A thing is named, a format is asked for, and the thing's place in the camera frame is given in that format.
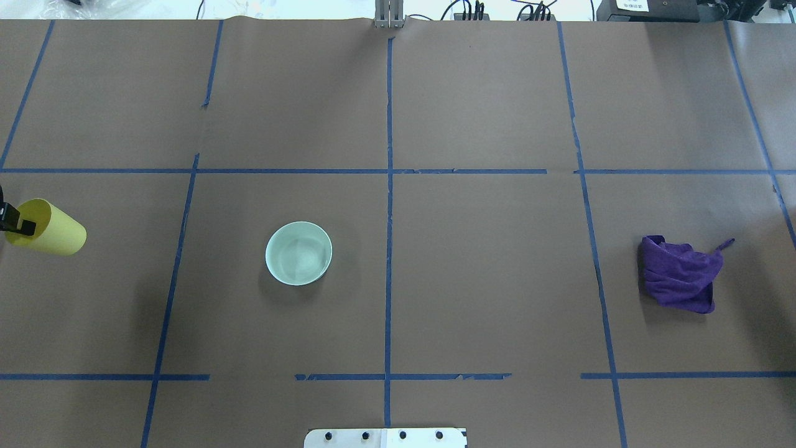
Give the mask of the yellow paper cup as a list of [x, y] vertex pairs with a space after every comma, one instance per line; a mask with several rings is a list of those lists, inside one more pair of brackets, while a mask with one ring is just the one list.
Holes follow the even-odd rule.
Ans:
[[18, 207], [23, 220], [34, 222], [32, 236], [6, 233], [12, 246], [41, 253], [71, 256], [82, 249], [87, 241], [87, 230], [60, 208], [42, 198], [33, 198]]

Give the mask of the purple cloth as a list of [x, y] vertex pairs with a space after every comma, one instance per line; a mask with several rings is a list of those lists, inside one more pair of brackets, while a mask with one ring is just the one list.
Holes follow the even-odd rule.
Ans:
[[710, 253], [691, 244], [675, 244], [662, 235], [646, 235], [640, 243], [644, 289], [665, 308], [707, 315], [715, 311], [713, 284], [724, 267], [723, 251], [734, 238]]

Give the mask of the black power adapter box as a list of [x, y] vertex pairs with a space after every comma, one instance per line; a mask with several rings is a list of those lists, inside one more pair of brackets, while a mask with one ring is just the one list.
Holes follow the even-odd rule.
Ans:
[[700, 21], [697, 1], [602, 1], [595, 11], [597, 22]]

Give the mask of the light green bowl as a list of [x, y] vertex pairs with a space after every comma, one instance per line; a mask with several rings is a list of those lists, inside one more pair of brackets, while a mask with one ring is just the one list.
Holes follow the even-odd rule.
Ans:
[[333, 259], [326, 230], [313, 222], [289, 222], [268, 239], [264, 262], [276, 281], [306, 286], [322, 278]]

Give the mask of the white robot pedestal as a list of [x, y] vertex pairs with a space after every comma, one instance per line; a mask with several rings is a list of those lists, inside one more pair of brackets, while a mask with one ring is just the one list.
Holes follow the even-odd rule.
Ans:
[[304, 447], [467, 447], [466, 430], [455, 427], [316, 429]]

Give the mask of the aluminium frame post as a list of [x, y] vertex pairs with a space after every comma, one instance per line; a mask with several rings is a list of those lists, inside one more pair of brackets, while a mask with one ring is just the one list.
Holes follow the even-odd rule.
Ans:
[[400, 29], [405, 26], [403, 0], [375, 0], [374, 26], [377, 29]]

